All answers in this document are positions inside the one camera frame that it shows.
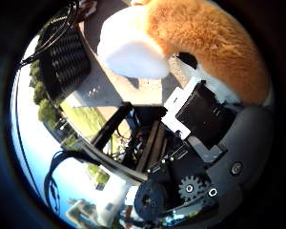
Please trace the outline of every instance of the gear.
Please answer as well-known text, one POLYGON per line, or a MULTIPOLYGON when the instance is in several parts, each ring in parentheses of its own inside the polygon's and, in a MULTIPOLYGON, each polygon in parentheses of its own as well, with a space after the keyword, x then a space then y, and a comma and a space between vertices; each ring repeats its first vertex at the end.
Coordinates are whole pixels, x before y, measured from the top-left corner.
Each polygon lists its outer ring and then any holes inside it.
POLYGON ((199 198, 204 194, 205 185, 199 177, 185 177, 179 184, 179 194, 186 202, 199 198))

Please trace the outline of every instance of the bolt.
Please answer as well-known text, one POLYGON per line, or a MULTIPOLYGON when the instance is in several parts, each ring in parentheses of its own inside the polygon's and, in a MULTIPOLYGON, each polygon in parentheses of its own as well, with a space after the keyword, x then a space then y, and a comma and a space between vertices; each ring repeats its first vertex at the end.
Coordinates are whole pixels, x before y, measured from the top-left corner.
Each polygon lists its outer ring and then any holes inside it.
POLYGON ((189 184, 189 185, 185 188, 185 190, 186 190, 188 193, 191 193, 191 192, 194 190, 194 187, 193 187, 193 185, 189 184))
POLYGON ((209 196, 212 198, 217 195, 217 190, 215 188, 210 189, 209 196))
POLYGON ((241 170, 242 170, 242 163, 238 161, 233 164, 231 168, 231 173, 232 175, 237 176, 241 173, 241 170))

